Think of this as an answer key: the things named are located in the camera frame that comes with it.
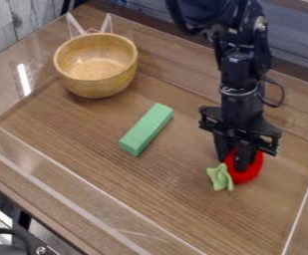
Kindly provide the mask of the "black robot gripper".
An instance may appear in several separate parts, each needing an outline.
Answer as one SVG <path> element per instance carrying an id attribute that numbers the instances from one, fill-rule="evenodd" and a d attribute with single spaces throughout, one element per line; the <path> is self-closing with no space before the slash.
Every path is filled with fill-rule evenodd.
<path id="1" fill-rule="evenodd" d="M 213 134 L 220 161 L 236 149 L 234 169 L 244 172 L 254 161 L 258 150 L 269 155 L 277 154 L 281 129 L 264 117 L 264 106 L 277 106 L 265 101 L 264 87 L 249 90 L 220 87 L 218 91 L 221 106 L 198 108 L 198 127 Z"/>

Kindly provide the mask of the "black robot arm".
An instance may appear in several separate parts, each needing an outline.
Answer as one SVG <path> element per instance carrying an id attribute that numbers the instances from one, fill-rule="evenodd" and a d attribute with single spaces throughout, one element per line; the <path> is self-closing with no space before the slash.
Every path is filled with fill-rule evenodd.
<path id="1" fill-rule="evenodd" d="M 281 130 L 264 118 L 272 64 L 268 21 L 257 0 L 165 0 L 175 27 L 212 43 L 220 71 L 221 104 L 198 108 L 198 127 L 213 133 L 217 157 L 233 157 L 233 168 L 248 170 L 256 154 L 277 153 Z"/>

